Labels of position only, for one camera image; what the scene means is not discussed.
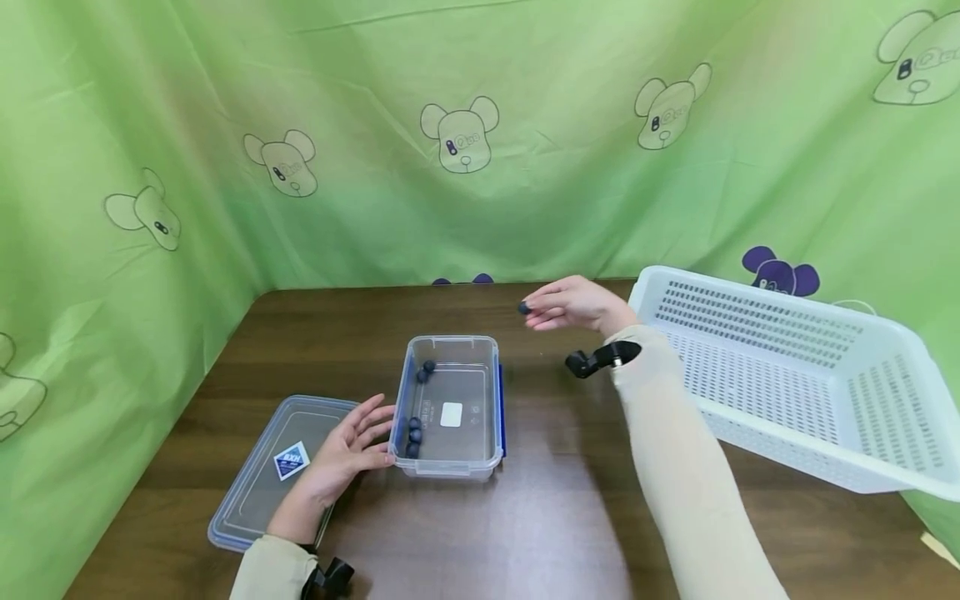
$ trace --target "white label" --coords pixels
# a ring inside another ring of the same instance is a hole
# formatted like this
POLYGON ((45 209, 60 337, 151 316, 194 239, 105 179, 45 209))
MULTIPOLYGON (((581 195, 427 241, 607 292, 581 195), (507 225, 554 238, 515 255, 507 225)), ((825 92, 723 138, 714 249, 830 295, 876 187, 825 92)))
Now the white label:
POLYGON ((464 405, 460 402, 444 402, 440 413, 440 427, 459 427, 460 417, 464 414, 464 405))
POLYGON ((285 481, 301 472, 310 464, 303 442, 297 442, 274 457, 274 467, 280 481, 285 481))

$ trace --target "white plastic basket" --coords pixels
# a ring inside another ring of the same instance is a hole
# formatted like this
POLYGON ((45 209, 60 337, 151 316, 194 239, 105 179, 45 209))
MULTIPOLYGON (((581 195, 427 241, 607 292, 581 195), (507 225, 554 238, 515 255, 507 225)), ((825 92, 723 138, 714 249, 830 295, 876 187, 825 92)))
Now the white plastic basket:
POLYGON ((960 415, 906 327, 667 267, 643 270, 630 305, 720 440, 853 492, 960 501, 960 415))

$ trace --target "cartoon mouse print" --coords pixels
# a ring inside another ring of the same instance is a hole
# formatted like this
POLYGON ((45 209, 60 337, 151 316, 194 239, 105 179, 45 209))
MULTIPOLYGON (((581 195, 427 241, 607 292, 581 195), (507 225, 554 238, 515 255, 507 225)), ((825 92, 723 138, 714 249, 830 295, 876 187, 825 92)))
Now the cartoon mouse print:
POLYGON ((810 296, 820 289, 820 276, 810 265, 791 267, 786 261, 779 260, 766 246, 756 246, 743 255, 743 266, 747 271, 756 273, 751 284, 772 292, 788 296, 810 296))
POLYGON ((908 14, 880 41, 876 57, 893 66, 874 90, 875 101, 916 106, 946 100, 960 87, 960 12, 939 19, 928 11, 908 14))
MULTIPOLYGON (((493 283, 493 277, 487 275, 486 273, 481 273, 480 275, 473 278, 473 281, 470 283, 493 283)), ((433 285, 450 285, 450 280, 446 277, 440 277, 439 279, 434 279, 433 285)))
POLYGON ((250 160, 266 167, 274 187, 287 196, 303 198, 317 191, 317 178, 306 164, 317 148, 306 133, 290 130, 282 142, 269 143, 248 133, 243 136, 243 146, 250 160))
POLYGON ((47 397, 47 386, 43 383, 7 372, 15 354, 13 339, 0 333, 0 442, 30 420, 47 397))
POLYGON ((440 164, 450 173, 476 173, 490 164, 487 133, 499 122, 500 110, 487 96, 477 96, 468 110, 447 112, 430 104, 420 113, 420 129, 440 140, 440 164))
POLYGON ((163 201, 163 181, 151 169, 143 170, 147 182, 136 196, 113 194, 104 200, 104 210, 114 225, 127 231, 146 229, 164 250, 180 245, 180 218, 163 201))
POLYGON ((652 79, 640 90, 634 103, 634 112, 647 122, 636 142, 640 148, 662 150, 677 141, 690 119, 694 101, 707 91, 713 70, 702 62, 685 82, 670 86, 662 79, 652 79))

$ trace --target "wooden table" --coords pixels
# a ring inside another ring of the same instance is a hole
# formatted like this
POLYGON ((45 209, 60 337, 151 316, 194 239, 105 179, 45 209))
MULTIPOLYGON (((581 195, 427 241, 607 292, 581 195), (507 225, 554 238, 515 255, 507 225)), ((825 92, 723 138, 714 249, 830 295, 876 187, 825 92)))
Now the wooden table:
MULTIPOLYGON (((610 284, 626 296, 630 282, 610 284)), ((291 394, 396 394, 419 334, 487 334, 504 366, 508 457, 487 484, 362 478, 321 546, 357 569, 357 598, 677 598, 605 373, 564 358, 585 332, 534 334, 533 285, 275 292, 252 307, 78 576, 68 598, 226 598, 240 556, 206 526, 291 394)), ((862 496, 727 447, 747 510, 793 600, 960 598, 895 494, 862 496)))

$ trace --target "black clamp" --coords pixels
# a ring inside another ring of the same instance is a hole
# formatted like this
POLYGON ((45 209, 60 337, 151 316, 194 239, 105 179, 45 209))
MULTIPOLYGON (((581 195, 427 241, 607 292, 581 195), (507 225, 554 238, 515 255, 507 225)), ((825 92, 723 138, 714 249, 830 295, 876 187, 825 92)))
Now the black clamp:
POLYGON ((566 357, 566 367, 574 375, 586 379, 604 367, 620 367, 637 358, 642 348, 636 342, 618 340, 598 348, 587 357, 582 350, 566 357))
POLYGON ((314 567, 313 572, 310 573, 310 578, 306 581, 306 585, 303 586, 303 593, 300 595, 300 600, 309 598, 310 591, 313 588, 324 590, 327 598, 340 598, 345 596, 351 577, 353 577, 353 567, 337 557, 333 557, 326 571, 321 571, 319 565, 314 567))

